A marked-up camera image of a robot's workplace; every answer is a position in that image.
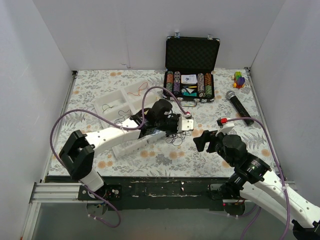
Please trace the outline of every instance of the open case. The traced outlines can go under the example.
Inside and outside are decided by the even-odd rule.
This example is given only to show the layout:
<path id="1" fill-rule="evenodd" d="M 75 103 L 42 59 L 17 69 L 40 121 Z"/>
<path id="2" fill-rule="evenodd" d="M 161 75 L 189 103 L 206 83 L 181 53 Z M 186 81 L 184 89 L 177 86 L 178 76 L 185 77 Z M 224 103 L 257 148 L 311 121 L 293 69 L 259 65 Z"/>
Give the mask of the open case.
<path id="1" fill-rule="evenodd" d="M 170 90 L 167 85 L 168 72 L 180 72 L 181 80 L 183 75 L 196 75 L 196 84 L 183 84 L 181 81 L 178 91 L 174 92 L 174 87 L 171 92 L 174 93 L 175 97 L 180 101 L 196 101 L 202 103 L 210 103 L 215 99 L 214 89 L 214 76 L 212 71 L 215 68 L 218 50 L 220 46 L 220 39 L 212 38 L 210 35 L 208 38 L 205 37 L 180 37 L 178 33 L 175 36 L 168 36 L 166 39 L 166 52 L 165 52 L 165 67 L 166 72 L 164 76 L 163 87 Z M 211 83 L 211 94 L 202 96 L 199 94 L 198 86 L 198 74 L 205 74 L 207 78 L 210 77 Z M 162 94 L 163 98 L 173 100 L 173 98 L 164 90 Z"/>

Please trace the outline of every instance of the white container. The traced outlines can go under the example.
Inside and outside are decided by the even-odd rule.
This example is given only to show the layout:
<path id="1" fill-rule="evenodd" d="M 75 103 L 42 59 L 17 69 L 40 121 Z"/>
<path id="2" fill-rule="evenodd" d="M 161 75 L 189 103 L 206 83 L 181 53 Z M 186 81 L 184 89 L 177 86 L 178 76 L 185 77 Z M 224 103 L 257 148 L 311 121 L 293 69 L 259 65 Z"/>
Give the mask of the white container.
<path id="1" fill-rule="evenodd" d="M 141 80 L 102 95 L 98 97 L 93 104 L 96 113 L 112 123 L 121 123 L 141 110 L 142 98 L 150 87 L 151 85 L 147 80 Z M 144 108 L 151 108 L 158 99 L 157 94 L 151 90 L 145 98 Z M 109 127 L 109 124 L 102 120 L 101 124 L 104 128 Z M 115 157 L 119 158 L 137 151 L 147 144 L 154 143 L 165 135 L 165 132 L 159 131 L 153 135 L 114 146 L 112 150 Z"/>

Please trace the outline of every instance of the red cap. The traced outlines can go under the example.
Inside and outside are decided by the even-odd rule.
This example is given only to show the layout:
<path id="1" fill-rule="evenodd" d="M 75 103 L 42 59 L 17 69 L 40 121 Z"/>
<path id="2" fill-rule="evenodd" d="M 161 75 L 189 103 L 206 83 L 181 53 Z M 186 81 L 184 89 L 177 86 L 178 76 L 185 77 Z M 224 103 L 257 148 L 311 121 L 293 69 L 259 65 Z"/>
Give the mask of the red cap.
<path id="1" fill-rule="evenodd" d="M 221 118 L 221 123 L 225 124 L 228 120 L 226 118 Z"/>

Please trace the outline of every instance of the microphone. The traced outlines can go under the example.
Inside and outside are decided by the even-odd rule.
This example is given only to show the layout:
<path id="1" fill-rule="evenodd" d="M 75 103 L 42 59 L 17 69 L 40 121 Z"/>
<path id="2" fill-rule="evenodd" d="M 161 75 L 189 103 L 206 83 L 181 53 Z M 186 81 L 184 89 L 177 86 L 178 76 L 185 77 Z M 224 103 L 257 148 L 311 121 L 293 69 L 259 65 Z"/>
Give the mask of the microphone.
<path id="1" fill-rule="evenodd" d="M 226 96 L 226 98 L 228 100 L 230 100 L 230 102 L 235 107 L 235 109 L 237 110 L 237 112 L 240 114 L 241 117 L 249 117 L 249 118 L 251 118 L 251 116 L 249 115 L 249 113 L 247 112 L 245 107 L 241 104 L 241 102 L 237 98 L 237 96 L 236 96 L 234 91 L 228 91 L 225 96 Z M 250 125 L 252 125 L 254 123 L 254 121 L 250 120 L 250 119 L 246 119 L 244 121 L 245 121 L 247 126 L 250 126 Z"/>

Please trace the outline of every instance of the table surface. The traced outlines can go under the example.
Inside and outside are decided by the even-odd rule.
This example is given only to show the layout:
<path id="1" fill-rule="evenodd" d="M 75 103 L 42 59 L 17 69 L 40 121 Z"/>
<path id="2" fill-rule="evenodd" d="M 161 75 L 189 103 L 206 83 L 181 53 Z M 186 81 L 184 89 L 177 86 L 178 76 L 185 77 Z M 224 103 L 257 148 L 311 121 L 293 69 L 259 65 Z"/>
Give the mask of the table surface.
<path id="1" fill-rule="evenodd" d="M 231 76 L 240 71 L 246 82 L 241 89 L 233 88 Z M 96 112 L 95 98 L 117 90 L 139 80 L 148 80 L 153 86 L 162 86 L 164 70 L 82 70 L 78 72 L 67 110 L 86 109 Z M 259 108 L 255 101 L 253 90 L 244 69 L 215 69 L 214 90 L 215 99 L 211 103 L 199 103 L 196 107 L 185 107 L 192 113 L 195 121 L 194 130 L 181 139 L 166 143 L 163 137 L 153 144 L 137 150 L 129 155 L 116 158 L 112 149 L 98 155 L 93 167 L 102 176 L 136 176 L 136 177 L 229 177 L 233 168 L 216 153 L 197 152 L 193 142 L 204 130 L 219 129 L 216 120 L 219 117 L 239 117 L 233 105 L 226 99 L 226 92 L 234 90 L 237 97 L 247 109 L 251 117 L 261 120 Z M 179 108 L 172 103 L 173 111 L 179 113 Z M 71 113 L 62 122 L 55 149 L 60 151 L 69 135 L 75 130 L 83 133 L 101 130 L 99 119 L 83 112 Z M 273 166 L 271 152 L 262 128 L 254 123 L 247 126 L 242 120 L 235 122 L 231 134 L 241 136 L 247 144 L 248 151 L 267 164 Z M 48 170 L 49 176 L 68 176 L 67 170 L 53 156 Z"/>

